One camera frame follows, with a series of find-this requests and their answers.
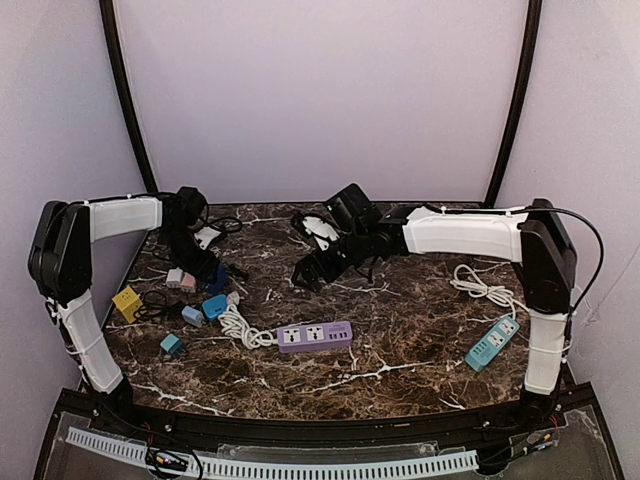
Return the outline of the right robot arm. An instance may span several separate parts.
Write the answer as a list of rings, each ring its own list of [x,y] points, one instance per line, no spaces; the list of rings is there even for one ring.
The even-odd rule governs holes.
[[[604,241],[582,215],[536,199],[529,206],[482,209],[374,204],[347,194],[320,212],[295,211],[291,227],[307,252],[293,287],[318,292],[342,276],[408,306],[433,293],[466,332],[483,335],[499,316],[520,315],[511,344],[526,354],[522,395],[548,398],[572,347],[571,319],[604,263]],[[596,266],[576,285],[578,254],[569,227],[596,242]]]

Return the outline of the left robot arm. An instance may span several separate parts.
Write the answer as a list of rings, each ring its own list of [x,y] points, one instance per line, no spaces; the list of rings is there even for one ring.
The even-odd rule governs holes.
[[[199,246],[192,231],[205,207],[197,188],[182,187],[175,193],[49,201],[42,210],[28,258],[29,274],[84,380],[117,411],[132,406],[133,390],[95,314],[92,246],[104,238],[157,230],[179,268],[199,282],[214,284],[220,261]]]

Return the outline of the teal charger plug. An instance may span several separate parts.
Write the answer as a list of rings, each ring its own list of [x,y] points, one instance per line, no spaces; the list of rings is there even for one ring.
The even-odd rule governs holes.
[[[184,342],[173,333],[170,333],[160,342],[160,347],[171,358],[176,358],[184,350]]]

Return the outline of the purple power strip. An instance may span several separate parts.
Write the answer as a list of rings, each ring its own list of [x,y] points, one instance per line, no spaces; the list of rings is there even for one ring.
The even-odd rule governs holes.
[[[258,330],[242,316],[238,305],[239,296],[233,292],[227,297],[227,307],[217,320],[225,336],[239,340],[249,350],[277,346],[281,353],[308,353],[352,345],[353,330],[349,321]]]

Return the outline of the dark blue cube socket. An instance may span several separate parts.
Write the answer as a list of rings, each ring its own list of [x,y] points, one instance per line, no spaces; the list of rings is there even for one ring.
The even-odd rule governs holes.
[[[227,283],[228,283],[227,268],[223,263],[220,263],[218,265],[216,273],[214,275],[209,276],[203,282],[203,290],[212,296],[216,296],[222,293]]]

